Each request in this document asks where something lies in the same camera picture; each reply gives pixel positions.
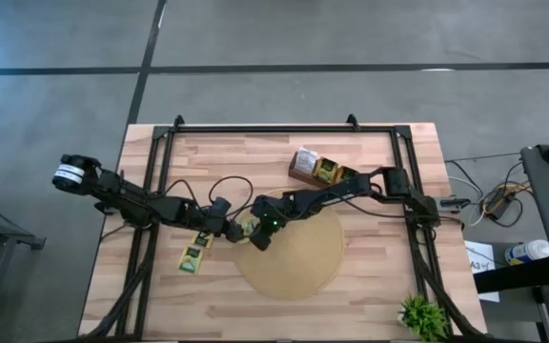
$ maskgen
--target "small potted plant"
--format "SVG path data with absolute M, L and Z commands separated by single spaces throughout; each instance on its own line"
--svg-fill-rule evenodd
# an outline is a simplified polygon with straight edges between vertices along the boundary
M 446 338 L 448 320 L 436 302 L 429 302 L 421 295 L 408 295 L 401 306 L 397 321 L 422 342 L 439 342 Z

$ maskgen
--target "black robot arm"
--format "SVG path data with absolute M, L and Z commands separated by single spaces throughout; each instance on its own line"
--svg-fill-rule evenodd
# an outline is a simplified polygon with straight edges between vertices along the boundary
M 63 155 L 52 184 L 64 192 L 92 195 L 101 200 L 94 206 L 101 212 L 114 208 L 133 226 L 149 227 L 153 223 L 213 233 L 237 242 L 243 239 L 239 225 L 226 220 L 230 202 L 217 197 L 213 204 L 201 209 L 192 199 L 147 192 L 122 175 L 101 169 L 94 158 Z
M 386 192 L 371 183 L 371 178 L 378 174 L 383 177 Z M 226 219 L 231 206 L 226 199 L 217 197 L 211 206 L 201 208 L 192 199 L 147 192 L 126 181 L 123 174 L 101 169 L 94 158 L 63 155 L 52 183 L 64 192 L 96 197 L 101 200 L 95 205 L 98 210 L 118 209 L 122 217 L 137 228 L 163 223 L 213 233 L 217 237 L 223 234 L 231 242 L 246 238 L 241 225 Z M 271 236 L 288 222 L 307 219 L 326 206 L 358 196 L 370 196 L 385 204 L 405 204 L 419 224 L 439 225 L 435 200 L 415 190 L 404 169 L 381 167 L 322 190 L 284 192 L 280 198 L 259 195 L 250 209 L 259 222 L 249 239 L 264 251 L 271 243 Z
M 381 174 L 385 193 L 379 185 L 371 182 L 372 177 Z M 439 225 L 436 201 L 424 196 L 410 185 L 404 169 L 381 167 L 370 173 L 360 173 L 346 181 L 321 190 L 299 190 L 284 192 L 280 198 L 259 195 L 251 207 L 251 214 L 259 218 L 256 234 L 250 240 L 264 251 L 270 245 L 270 237 L 293 220 L 307 219 L 326 206 L 358 196 L 369 196 L 384 204 L 404 204 L 418 224 Z

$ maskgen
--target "round placemat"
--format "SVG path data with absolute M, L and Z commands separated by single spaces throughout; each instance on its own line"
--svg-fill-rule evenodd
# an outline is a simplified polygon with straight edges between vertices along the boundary
M 249 216 L 243 212 L 238 222 Z M 279 300 L 298 300 L 318 293 L 336 277 L 344 253 L 344 232 L 332 209 L 324 208 L 309 219 L 292 221 L 271 239 L 265 252 L 252 243 L 233 246 L 234 263 L 258 293 Z

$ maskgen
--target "wooden table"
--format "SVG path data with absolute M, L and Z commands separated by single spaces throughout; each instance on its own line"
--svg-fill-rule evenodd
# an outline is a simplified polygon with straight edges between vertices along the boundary
M 435 125 L 410 125 L 425 193 L 450 195 Z M 119 169 L 138 185 L 143 184 L 152 130 L 151 125 L 132 125 L 125 138 Z M 254 195 L 281 188 L 307 188 L 287 176 L 290 160 L 302 146 L 360 172 L 394 165 L 390 138 L 381 133 L 177 133 L 168 183 L 187 180 L 201 204 L 209 203 L 207 194 L 212 184 L 227 175 L 248 177 L 254 183 Z M 161 161 L 163 150 L 159 149 L 156 161 Z M 404 165 L 408 165 L 405 155 Z M 158 165 L 155 170 L 153 190 Z M 189 196 L 181 185 L 170 194 Z M 240 181 L 227 181 L 218 186 L 217 194 L 235 208 L 249 190 Z M 382 205 L 365 198 L 353 201 L 369 211 L 401 214 L 399 205 Z M 256 293 L 234 265 L 231 243 L 224 238 L 215 240 L 206 252 L 198 275 L 179 272 L 179 256 L 193 232 L 161 227 L 144 339 L 413 338 L 396 321 L 400 301 L 416 291 L 403 219 L 368 216 L 347 204 L 333 208 L 345 230 L 342 266 L 325 290 L 293 302 Z M 121 222 L 120 217 L 108 218 L 104 232 Z M 131 241 L 132 229 L 124 229 L 100 245 L 80 333 L 94 328 L 120 294 Z M 447 292 L 472 324 L 486 332 L 459 225 L 444 222 L 437 228 L 436 245 Z

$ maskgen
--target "concrete floor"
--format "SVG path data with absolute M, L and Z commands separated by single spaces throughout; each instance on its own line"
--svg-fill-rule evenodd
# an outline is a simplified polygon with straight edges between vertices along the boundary
M 0 1 L 0 68 L 139 66 L 155 6 Z M 152 64 L 472 62 L 549 62 L 549 0 L 171 0 Z M 91 200 L 56 191 L 51 176 L 65 152 L 115 167 L 135 83 L 136 75 L 0 76 L 0 211 L 48 237 L 43 251 L 14 256 L 0 342 L 76 333 L 103 218 Z M 363 122 L 436 122 L 446 158 L 519 151 L 549 143 L 549 71 L 152 75 L 138 122 L 341 122 L 350 112 Z M 517 159 L 461 163 L 490 189 Z M 523 200 L 514 228 L 483 221 L 465 237 L 543 237 L 535 205 Z M 533 307 L 527 297 L 502 298 L 483 304 L 489 331 L 537 339 L 508 330 L 533 320 L 518 311 Z

